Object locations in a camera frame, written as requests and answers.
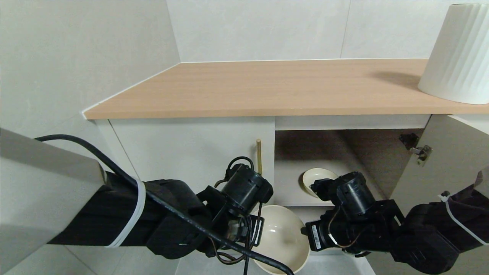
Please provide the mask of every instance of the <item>label sticker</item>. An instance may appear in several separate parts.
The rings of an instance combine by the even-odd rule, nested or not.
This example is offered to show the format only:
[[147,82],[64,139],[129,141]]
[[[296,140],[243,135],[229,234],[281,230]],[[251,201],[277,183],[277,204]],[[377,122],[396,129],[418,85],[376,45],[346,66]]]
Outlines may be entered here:
[[316,226],[311,226],[312,236],[314,237],[314,242],[316,243],[316,249],[321,249],[321,242],[319,241],[319,235],[317,234]]

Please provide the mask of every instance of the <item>cream bowl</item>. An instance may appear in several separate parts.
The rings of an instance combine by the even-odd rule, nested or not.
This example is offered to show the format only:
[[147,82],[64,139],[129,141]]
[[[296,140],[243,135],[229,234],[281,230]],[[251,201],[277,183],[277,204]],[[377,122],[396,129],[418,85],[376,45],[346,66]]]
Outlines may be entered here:
[[[301,234],[304,223],[289,209],[283,206],[269,205],[262,208],[265,219],[260,244],[253,251],[268,256],[287,265],[292,271],[298,272],[309,257],[309,241]],[[257,260],[256,264],[267,273],[285,274],[275,267]]]

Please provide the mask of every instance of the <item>door hinge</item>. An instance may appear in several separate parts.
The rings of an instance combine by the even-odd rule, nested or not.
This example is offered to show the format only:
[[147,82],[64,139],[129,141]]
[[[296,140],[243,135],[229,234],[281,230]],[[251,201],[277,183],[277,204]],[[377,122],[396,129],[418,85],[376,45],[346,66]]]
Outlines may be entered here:
[[417,147],[418,141],[420,138],[415,133],[404,134],[399,136],[399,140],[404,144],[406,149],[414,155],[418,155],[418,159],[416,163],[423,167],[426,161],[428,160],[429,155],[433,151],[428,145],[423,147]]

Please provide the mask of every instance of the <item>barcode label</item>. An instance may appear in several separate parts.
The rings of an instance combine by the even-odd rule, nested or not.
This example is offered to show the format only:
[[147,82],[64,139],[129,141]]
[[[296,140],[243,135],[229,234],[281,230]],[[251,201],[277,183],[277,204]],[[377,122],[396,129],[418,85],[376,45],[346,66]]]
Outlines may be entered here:
[[319,235],[317,234],[316,226],[311,226],[312,236],[314,237],[314,242],[316,243],[316,249],[321,249],[321,242],[319,241]]
[[[259,220],[258,221],[258,226],[255,226],[255,230],[253,231],[253,236],[251,237],[251,239],[254,239],[255,238],[255,235],[260,233],[260,229],[261,228],[262,228],[262,220]],[[258,245],[258,241],[259,240],[260,240],[260,238],[256,238],[255,245]]]

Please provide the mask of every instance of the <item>wooden countertop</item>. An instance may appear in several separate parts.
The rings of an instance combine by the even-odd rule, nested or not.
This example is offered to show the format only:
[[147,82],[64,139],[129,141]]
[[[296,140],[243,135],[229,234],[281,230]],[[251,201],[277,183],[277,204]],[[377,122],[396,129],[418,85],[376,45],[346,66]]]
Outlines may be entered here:
[[87,119],[489,114],[427,95],[427,59],[182,63],[85,111]]

